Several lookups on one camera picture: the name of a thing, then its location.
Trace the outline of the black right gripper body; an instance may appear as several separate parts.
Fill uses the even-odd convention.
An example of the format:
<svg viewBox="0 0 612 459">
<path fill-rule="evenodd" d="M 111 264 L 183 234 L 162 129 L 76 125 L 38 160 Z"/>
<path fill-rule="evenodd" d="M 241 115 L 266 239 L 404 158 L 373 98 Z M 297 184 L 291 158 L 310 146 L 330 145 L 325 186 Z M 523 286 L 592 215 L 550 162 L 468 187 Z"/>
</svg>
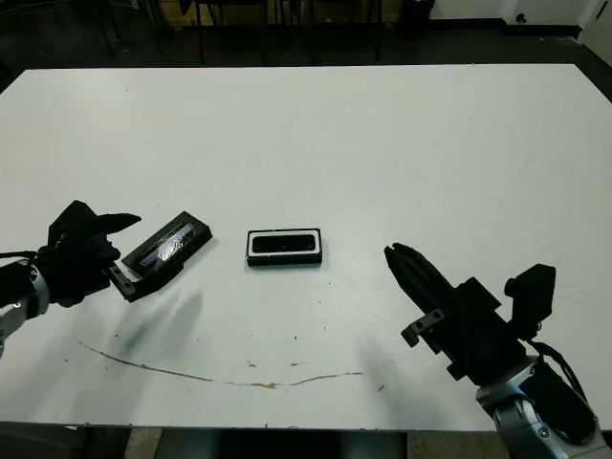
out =
<svg viewBox="0 0 612 459">
<path fill-rule="evenodd" d="M 525 361 L 525 347 L 495 311 L 500 302 L 476 278 L 453 288 L 454 305 L 424 313 L 402 337 L 411 347 L 422 339 L 433 353 L 444 353 L 455 380 L 492 383 Z"/>
</svg>

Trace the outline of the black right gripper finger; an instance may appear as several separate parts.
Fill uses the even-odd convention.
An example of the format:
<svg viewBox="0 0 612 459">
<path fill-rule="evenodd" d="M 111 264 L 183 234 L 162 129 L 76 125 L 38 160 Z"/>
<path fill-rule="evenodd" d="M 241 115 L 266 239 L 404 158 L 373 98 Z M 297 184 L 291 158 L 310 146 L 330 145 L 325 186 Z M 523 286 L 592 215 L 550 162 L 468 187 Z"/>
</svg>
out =
<svg viewBox="0 0 612 459">
<path fill-rule="evenodd" d="M 420 310 L 446 309 L 455 304 L 454 288 L 415 249 L 393 243 L 390 246 L 390 271 Z"/>
<path fill-rule="evenodd" d="M 400 288 L 425 314 L 439 306 L 430 283 L 432 265 L 416 250 L 405 245 L 387 246 L 383 250 L 387 266 Z"/>
</svg>

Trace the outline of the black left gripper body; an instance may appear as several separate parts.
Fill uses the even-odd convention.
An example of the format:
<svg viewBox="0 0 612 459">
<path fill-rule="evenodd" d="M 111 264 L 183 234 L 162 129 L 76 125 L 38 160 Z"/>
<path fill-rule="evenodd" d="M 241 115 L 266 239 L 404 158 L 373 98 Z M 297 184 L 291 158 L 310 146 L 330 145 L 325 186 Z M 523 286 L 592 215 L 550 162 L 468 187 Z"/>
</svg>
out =
<svg viewBox="0 0 612 459">
<path fill-rule="evenodd" d="M 36 268 L 48 287 L 49 302 L 71 307 L 108 288 L 111 281 L 105 271 L 119 259 L 119 249 L 103 232 L 78 236 L 66 229 L 49 229 Z"/>
</svg>

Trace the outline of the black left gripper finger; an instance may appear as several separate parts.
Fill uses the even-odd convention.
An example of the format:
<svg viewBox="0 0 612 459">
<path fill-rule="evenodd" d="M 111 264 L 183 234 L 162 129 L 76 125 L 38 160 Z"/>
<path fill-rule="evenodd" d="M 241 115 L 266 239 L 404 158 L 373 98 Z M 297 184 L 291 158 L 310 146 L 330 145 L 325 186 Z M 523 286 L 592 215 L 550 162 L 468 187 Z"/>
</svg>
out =
<svg viewBox="0 0 612 459">
<path fill-rule="evenodd" d="M 97 217 L 97 225 L 105 234 L 113 234 L 139 223 L 142 218 L 131 213 L 108 213 Z"/>
<path fill-rule="evenodd" d="M 131 282 L 126 287 L 126 300 L 128 302 L 136 302 L 148 295 L 152 295 L 158 292 L 164 284 L 162 282 L 141 280 L 137 282 Z"/>
</svg>

